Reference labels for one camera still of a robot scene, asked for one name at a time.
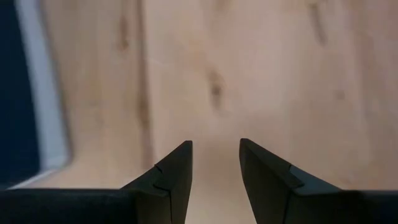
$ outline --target black object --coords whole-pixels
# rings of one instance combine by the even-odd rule
[[[0,192],[0,223],[183,224],[192,183],[185,141],[120,190],[18,189]]]
[[[14,1],[0,1],[0,189],[40,171],[24,43]]]
[[[241,171],[258,224],[398,223],[398,192],[341,190],[242,139]]]

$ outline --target wood grain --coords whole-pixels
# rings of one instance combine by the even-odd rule
[[[188,223],[254,223],[239,138],[342,188],[398,187],[397,29],[380,26],[394,21],[392,1],[148,0],[144,9],[155,157],[194,142]]]
[[[118,188],[143,172],[141,35],[135,0],[42,1],[73,160],[35,187]]]
[[[395,0],[140,2],[44,1],[75,156],[37,186],[119,187],[191,139],[187,223],[254,223],[250,138],[339,187],[398,188]]]

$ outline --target white edge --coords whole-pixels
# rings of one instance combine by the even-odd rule
[[[12,188],[26,186],[65,167],[70,159],[60,94],[39,0],[16,0],[34,102],[40,149],[40,172]]]

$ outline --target wooden surface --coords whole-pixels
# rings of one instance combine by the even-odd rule
[[[155,156],[194,142],[189,223],[254,223],[243,137],[339,187],[398,187],[393,1],[144,9]]]
[[[118,187],[191,139],[187,223],[254,223],[250,138],[339,187],[398,188],[395,0],[44,3],[75,157],[39,186]]]
[[[42,1],[73,160],[39,187],[119,188],[144,170],[137,1]]]

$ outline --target dark blue object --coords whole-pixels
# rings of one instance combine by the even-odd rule
[[[0,189],[40,170],[29,74],[14,1],[0,1]]]

